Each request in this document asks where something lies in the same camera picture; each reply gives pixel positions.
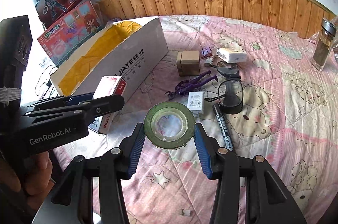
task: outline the pink bedsheet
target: pink bedsheet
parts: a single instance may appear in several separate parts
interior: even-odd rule
[[[316,223],[338,191],[338,65],[333,56],[319,72],[309,61],[313,43],[271,27],[210,16],[163,16],[161,23],[168,54],[114,119],[107,136],[90,132],[55,149],[62,168],[78,154],[91,158],[118,146],[152,106],[166,101],[164,93],[184,79],[175,65],[177,51],[198,50],[201,42],[210,47],[240,44],[248,54],[239,64],[243,111],[227,116],[236,152],[265,156],[307,222]],[[210,82],[202,90],[205,97],[213,97],[217,85]],[[187,104],[186,97],[175,101]],[[196,122],[224,146],[209,103]],[[238,219],[244,223],[244,179],[240,184]],[[122,181],[130,222],[147,224],[208,223],[216,185],[203,174],[193,139],[175,151],[156,148],[146,139],[136,173]],[[97,180],[93,202],[99,212]],[[183,210],[190,210],[190,216],[182,215]]]

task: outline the star print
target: star print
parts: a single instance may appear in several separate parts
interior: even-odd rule
[[[164,171],[161,171],[160,174],[153,173],[154,179],[152,180],[153,183],[157,183],[164,189],[164,183],[170,182],[170,179],[164,176]]]

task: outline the eyeglasses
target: eyeglasses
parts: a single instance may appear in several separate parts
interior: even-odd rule
[[[205,98],[207,102],[219,100],[221,111],[226,114],[237,114],[243,108],[243,87],[238,67],[235,63],[219,62],[215,67],[225,81],[218,87],[218,96]]]

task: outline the green tape roll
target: green tape roll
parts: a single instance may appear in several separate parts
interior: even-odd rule
[[[164,136],[156,131],[156,124],[165,115],[174,115],[180,119],[182,128],[175,136]],[[195,117],[185,106],[167,101],[153,106],[144,119],[144,132],[148,139],[159,148],[176,150],[185,146],[195,132]]]

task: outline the jar lid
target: jar lid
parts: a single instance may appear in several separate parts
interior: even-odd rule
[[[325,18],[322,20],[322,28],[332,36],[336,35],[336,27]]]

